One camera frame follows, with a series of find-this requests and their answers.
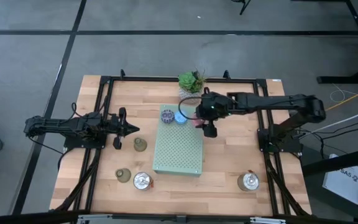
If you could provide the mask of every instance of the succulent plant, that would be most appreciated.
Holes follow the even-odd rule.
[[[203,85],[205,79],[198,73],[195,72],[186,72],[179,75],[179,86],[189,93],[199,92]]]

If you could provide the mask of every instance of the gray floor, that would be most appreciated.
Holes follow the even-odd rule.
[[[358,1],[353,1],[358,12]],[[70,30],[80,0],[10,2],[0,0],[0,29]],[[356,30],[344,3],[252,1],[243,16],[241,5],[223,0],[88,1],[80,30]],[[55,80],[67,36],[0,36],[0,215],[10,212],[31,142],[22,133],[24,121],[41,115]],[[358,38],[259,37],[218,35],[77,36],[67,65],[54,118],[70,115],[83,75],[176,76],[194,69],[220,77],[278,78],[286,94],[315,94],[326,107],[334,105],[333,85],[318,85],[320,75],[350,75],[358,71]],[[339,85],[358,93],[358,85]],[[340,100],[341,95],[333,95]],[[358,113],[358,98],[328,113],[315,129]],[[319,149],[319,142],[303,142]],[[49,134],[45,144],[61,149],[63,138]],[[327,140],[346,152],[358,150],[358,132]],[[327,148],[326,154],[336,152]],[[24,212],[48,209],[57,176],[58,155],[44,149]],[[313,213],[324,218],[350,219],[311,196]]]

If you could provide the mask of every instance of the green pegboard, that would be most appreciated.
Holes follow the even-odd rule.
[[[178,105],[161,105],[160,113],[170,109],[178,111]],[[193,106],[180,105],[188,117],[195,112]],[[192,175],[199,177],[203,171],[203,132],[190,120],[185,124],[158,121],[153,170],[158,174]]]

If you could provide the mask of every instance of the wooden table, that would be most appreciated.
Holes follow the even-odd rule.
[[[100,76],[86,75],[78,95],[78,113],[93,111]],[[270,96],[284,95],[280,80],[267,80]],[[211,91],[226,94],[228,91],[253,92],[251,84],[207,83]],[[201,177],[156,174],[152,170],[155,138],[160,104],[177,104],[178,83],[175,82],[123,82],[115,81],[110,113],[120,107],[127,110],[127,121],[140,128],[122,142],[122,149],[112,146],[114,135],[108,136],[102,150],[92,201],[92,212],[103,213],[169,213],[187,215],[272,215],[264,159],[259,151],[256,130],[256,113],[230,116],[216,122],[217,138],[204,138],[204,161]],[[287,111],[273,111],[275,123],[288,118]],[[134,138],[144,138],[147,149],[137,152]],[[50,208],[59,206],[78,182],[85,149],[74,149],[62,160]],[[304,210],[311,213],[308,194],[299,160],[281,153],[285,183]],[[117,181],[118,168],[128,168],[131,180],[125,184]],[[253,170],[260,179],[256,191],[245,192],[237,186],[240,174]],[[144,171],[154,179],[148,191],[137,190],[133,176]],[[85,186],[80,208],[85,207]],[[278,207],[283,213],[280,191],[276,186]]]

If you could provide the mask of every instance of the yellow cable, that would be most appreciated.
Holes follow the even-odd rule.
[[[334,109],[335,107],[337,107],[337,106],[339,106],[339,105],[341,105],[341,104],[344,104],[344,103],[346,103],[346,102],[348,102],[348,101],[350,101],[350,100],[352,100],[352,99],[354,99],[354,98],[356,98],[356,97],[358,97],[358,94],[357,94],[357,95],[354,95],[354,96],[350,97],[349,99],[347,99],[347,100],[345,100],[345,101],[342,101],[342,102],[340,102],[340,103],[338,103],[338,104],[336,104],[336,105],[334,105],[334,106],[332,106],[332,107],[330,107],[330,108],[328,108],[328,109],[326,109],[326,111],[329,111],[329,110],[331,110],[331,109]]]

